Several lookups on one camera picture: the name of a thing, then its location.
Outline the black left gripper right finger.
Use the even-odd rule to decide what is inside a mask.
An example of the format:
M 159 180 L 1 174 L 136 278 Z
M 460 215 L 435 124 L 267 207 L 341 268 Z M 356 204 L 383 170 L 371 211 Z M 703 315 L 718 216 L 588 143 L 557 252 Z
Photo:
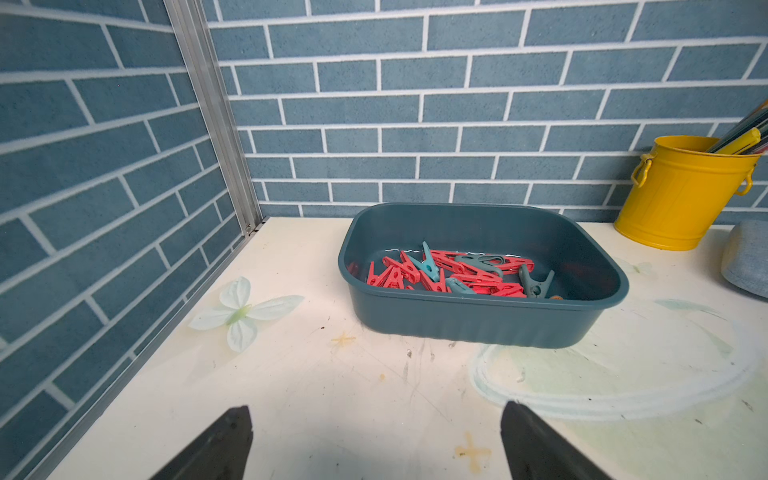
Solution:
M 506 404 L 500 434 L 513 479 L 610 479 L 524 404 Z

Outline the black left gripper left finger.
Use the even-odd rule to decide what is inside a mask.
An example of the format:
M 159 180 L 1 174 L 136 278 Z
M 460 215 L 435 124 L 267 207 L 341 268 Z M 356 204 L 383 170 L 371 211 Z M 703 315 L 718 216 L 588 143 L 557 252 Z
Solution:
M 242 479 L 252 442 L 249 408 L 232 407 L 151 479 Z

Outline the teal plastic storage box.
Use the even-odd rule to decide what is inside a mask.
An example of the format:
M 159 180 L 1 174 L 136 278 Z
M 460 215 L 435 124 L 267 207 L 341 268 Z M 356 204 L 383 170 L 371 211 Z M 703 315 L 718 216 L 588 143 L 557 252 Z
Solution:
M 532 277 L 554 275 L 544 299 L 429 292 L 422 286 L 371 286 L 368 273 L 398 251 L 512 254 L 534 264 Z M 486 344 L 565 348 L 599 315 L 618 305 L 629 280 L 578 224 L 553 211 L 503 205 L 386 203 L 356 215 L 338 264 L 354 311 L 372 330 Z

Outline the grey clothespin in box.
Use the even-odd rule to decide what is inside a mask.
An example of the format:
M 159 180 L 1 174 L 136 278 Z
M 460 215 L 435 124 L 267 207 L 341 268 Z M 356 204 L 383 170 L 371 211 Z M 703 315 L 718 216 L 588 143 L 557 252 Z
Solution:
M 528 298 L 545 298 L 549 292 L 555 272 L 550 270 L 543 281 L 538 281 L 531 277 L 528 266 L 523 265 L 519 269 L 518 276 L 524 293 Z

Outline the red clothespin pile in box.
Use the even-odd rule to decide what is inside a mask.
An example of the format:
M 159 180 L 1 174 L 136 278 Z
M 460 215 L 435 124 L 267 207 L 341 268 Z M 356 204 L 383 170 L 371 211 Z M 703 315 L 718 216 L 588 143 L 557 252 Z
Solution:
M 392 250 L 370 260 L 367 270 L 360 271 L 360 265 L 351 263 L 350 273 L 358 275 L 369 286 L 433 293 L 484 295 L 493 297 L 524 298 L 518 272 L 527 265 L 530 273 L 535 263 L 515 255 L 490 255 L 432 250 L 439 267 L 440 281 L 432 282 L 417 269 L 408 256 L 423 259 L 422 251 L 406 252 Z

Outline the teal clothespin in box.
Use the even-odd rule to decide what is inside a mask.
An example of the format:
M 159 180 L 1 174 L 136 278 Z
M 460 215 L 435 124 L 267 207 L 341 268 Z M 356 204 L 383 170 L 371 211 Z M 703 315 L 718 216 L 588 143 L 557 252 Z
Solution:
M 422 260 L 417 260 L 411 256 L 408 256 L 408 258 L 411 260 L 414 266 L 417 269 L 419 269 L 422 273 L 424 273 L 432 282 L 438 283 L 440 281 L 441 271 L 437 266 L 433 258 L 431 249 L 429 248 L 428 243 L 426 241 L 422 242 L 422 252 L 423 252 Z

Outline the grey fabric glasses case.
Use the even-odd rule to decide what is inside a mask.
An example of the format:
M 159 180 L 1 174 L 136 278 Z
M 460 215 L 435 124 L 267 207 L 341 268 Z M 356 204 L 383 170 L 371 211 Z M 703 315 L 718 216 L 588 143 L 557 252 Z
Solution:
M 737 224 L 726 241 L 721 274 L 733 286 L 767 298 L 767 222 L 745 220 Z

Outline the yellow metal bucket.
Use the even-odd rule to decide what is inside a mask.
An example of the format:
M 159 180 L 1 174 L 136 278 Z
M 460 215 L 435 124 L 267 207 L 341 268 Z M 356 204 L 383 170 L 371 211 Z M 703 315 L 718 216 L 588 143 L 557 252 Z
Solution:
M 664 136 L 641 156 L 614 222 L 623 236 L 671 251 L 695 248 L 730 199 L 752 188 L 759 155 L 722 155 L 711 137 Z

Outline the pens in bucket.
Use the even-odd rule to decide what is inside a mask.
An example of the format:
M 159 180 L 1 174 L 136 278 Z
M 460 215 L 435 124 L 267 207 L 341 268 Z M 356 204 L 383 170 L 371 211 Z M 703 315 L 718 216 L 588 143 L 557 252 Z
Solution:
M 766 134 L 767 102 L 763 102 L 725 133 L 707 152 L 724 155 L 741 154 L 756 147 Z

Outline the left aluminium corner post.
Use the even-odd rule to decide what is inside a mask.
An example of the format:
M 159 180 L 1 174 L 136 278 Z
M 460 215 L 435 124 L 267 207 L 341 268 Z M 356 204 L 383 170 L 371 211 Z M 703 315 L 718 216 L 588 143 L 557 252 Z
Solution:
M 251 236 L 263 215 L 200 1 L 167 0 L 165 7 L 243 234 Z

